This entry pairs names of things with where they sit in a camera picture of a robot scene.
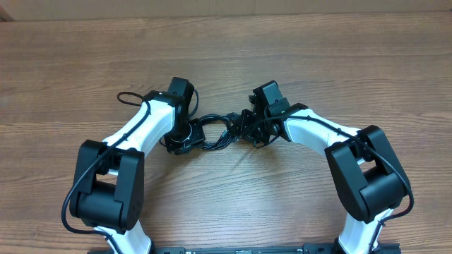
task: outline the table surface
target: table surface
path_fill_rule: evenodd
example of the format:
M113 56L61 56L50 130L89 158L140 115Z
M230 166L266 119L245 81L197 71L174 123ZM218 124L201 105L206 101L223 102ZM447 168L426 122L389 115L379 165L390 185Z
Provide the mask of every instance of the table surface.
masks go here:
M136 113L119 91L166 90L173 76L199 91L197 116L250 108L251 91L276 80L292 104L381 127L415 208L380 240L407 253L452 252L449 12L0 23L0 252L106 247L59 218L78 148ZM345 215L326 160L282 139L178 157L157 145L145 161L141 223L158 246L331 242Z

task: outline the white plastic part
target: white plastic part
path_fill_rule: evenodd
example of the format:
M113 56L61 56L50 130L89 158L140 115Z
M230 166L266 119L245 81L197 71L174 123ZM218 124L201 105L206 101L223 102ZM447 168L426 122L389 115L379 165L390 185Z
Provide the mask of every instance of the white plastic part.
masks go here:
M316 115L312 109L299 110L292 114L292 116L310 116L312 118L320 119L335 128L340 128L342 131L350 135L356 135L357 131L359 131L358 128L345 127L326 120ZM322 126L314 121L287 119L284 122L284 126L291 141L306 145L324 157L325 148L329 147L333 143L342 142L348 139L347 137L339 135L329 128L326 128L325 126Z
M157 100L150 100L149 104L150 116L125 141L117 146L119 149L135 148L137 151L144 152L145 157L147 157L158 140L172 129L176 117L174 107ZM147 108L148 106L143 102L138 113L121 130L105 138L103 142L112 145L118 141L123 134L143 118Z
M132 230L126 231L124 235L118 234L114 229L103 226L97 226L94 229L111 234L123 254L149 254L152 243L149 237L144 234L139 220ZM118 252L116 252L112 243L108 241L108 244L110 244L114 253L117 254Z
M391 215L392 212L393 209L387 209L377 214L374 221L368 224L357 221L356 219L353 219L350 214L347 214L344 230L339 235L340 246L342 246L343 250L347 254L367 254L369 250L369 244L372 240L372 236L374 235L375 228L378 225L378 221ZM375 249L377 245L378 243L375 240L372 250Z

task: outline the robotic arm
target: robotic arm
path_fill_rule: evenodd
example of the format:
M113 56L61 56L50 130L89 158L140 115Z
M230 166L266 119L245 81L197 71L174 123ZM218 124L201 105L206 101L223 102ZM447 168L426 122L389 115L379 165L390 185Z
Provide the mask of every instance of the robotic arm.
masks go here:
M253 90L250 96L254 110L244 109L231 118L230 135L249 142L270 142L272 135L306 145L326 157L341 203L348 215L343 232L330 244L304 244L299 250L317 249L317 253L399 253L398 245L379 245L374 237L379 222L399 206L407 195L404 185L393 172L356 140L338 135L334 129L357 137L387 159L409 184L391 145L383 131L376 126L363 130L340 126L317 116L303 104L290 106L275 81ZM154 249L138 220L144 198L144 159L163 136L168 152L176 155L203 147L204 134L198 119L189 119L188 107L194 93L193 85L185 79L173 78L166 92L151 91L143 97L138 113L118 132L102 142L85 141L79 150L74 185L87 168L107 148L115 145L148 113L135 131L105 156L95 170L89 172L70 196L69 210L86 226L108 236L110 253L180 254L183 248ZM375 161L375 167L362 173L359 164ZM117 176L115 184L96 179L97 174ZM237 250L197 250L197 253L236 253ZM265 253L263 249L256 253Z

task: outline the wood grain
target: wood grain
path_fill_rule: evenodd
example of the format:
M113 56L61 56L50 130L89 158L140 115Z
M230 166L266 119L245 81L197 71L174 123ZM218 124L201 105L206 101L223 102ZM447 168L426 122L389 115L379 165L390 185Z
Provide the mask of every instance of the wood grain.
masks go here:
M59 221L78 147L135 114L119 91L165 90L172 76L198 89L198 116L249 108L251 90L274 79L291 103L380 126L416 198L381 241L452 252L451 13L0 23L0 252L106 246ZM344 220L325 159L293 143L180 157L157 146L146 160L141 223L158 246L328 242Z

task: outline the wooden table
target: wooden table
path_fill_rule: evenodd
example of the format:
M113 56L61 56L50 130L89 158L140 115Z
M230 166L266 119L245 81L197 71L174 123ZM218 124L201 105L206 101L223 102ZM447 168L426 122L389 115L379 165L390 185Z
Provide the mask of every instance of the wooden table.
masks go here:
M0 23L0 252L106 247L59 218L78 148L136 113L119 91L166 90L172 76L196 86L197 116L250 108L274 79L292 104L380 126L415 194L380 240L452 252L451 13ZM223 129L207 126L208 139ZM141 223L158 246L331 242L344 221L326 160L282 139L178 157L158 145L146 159Z

